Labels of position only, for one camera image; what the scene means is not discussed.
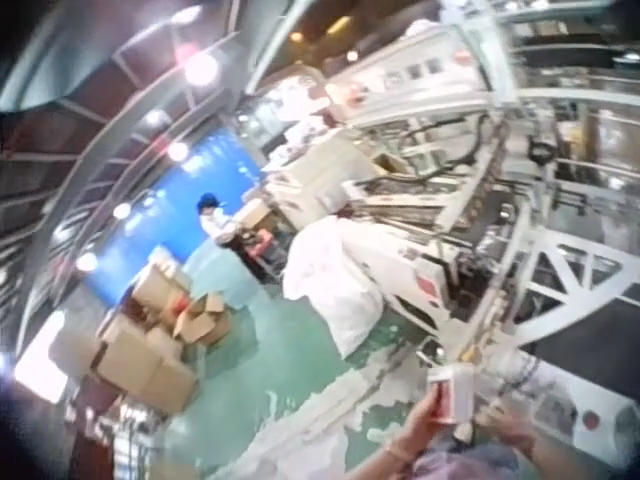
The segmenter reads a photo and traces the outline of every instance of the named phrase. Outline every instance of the green epoxy floor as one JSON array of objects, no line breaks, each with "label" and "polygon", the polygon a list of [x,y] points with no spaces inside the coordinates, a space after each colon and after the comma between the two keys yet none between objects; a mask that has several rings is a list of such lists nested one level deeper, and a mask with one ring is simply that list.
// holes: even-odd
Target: green epoxy floor
[{"label": "green epoxy floor", "polygon": [[[270,295],[234,262],[233,257],[202,254],[192,262],[197,267],[191,266],[193,291],[222,292],[235,307],[233,328],[195,361],[202,378],[199,392],[165,434],[169,456],[197,463],[207,473],[237,459],[266,424],[293,413],[349,369],[363,367],[371,353],[416,334],[406,320],[385,314],[365,344],[344,361],[307,301],[284,300],[273,289]],[[216,275],[221,270],[229,273],[226,283]],[[365,415],[366,428],[349,434],[348,466],[375,449],[366,439],[367,428],[386,428],[405,407]]]}]

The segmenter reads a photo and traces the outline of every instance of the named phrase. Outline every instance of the blue wall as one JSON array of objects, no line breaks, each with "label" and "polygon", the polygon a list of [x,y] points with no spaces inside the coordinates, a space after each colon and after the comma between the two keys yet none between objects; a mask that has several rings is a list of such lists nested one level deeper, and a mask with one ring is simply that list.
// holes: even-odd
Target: blue wall
[{"label": "blue wall", "polygon": [[200,196],[215,193],[227,213],[237,212],[242,194],[253,186],[240,172],[242,167],[254,177],[260,175],[247,151],[225,129],[194,146],[188,160],[154,185],[155,196],[134,205],[104,249],[96,252],[99,266],[87,276],[87,284],[114,305],[157,245],[166,246],[184,262],[205,240],[196,211]]}]

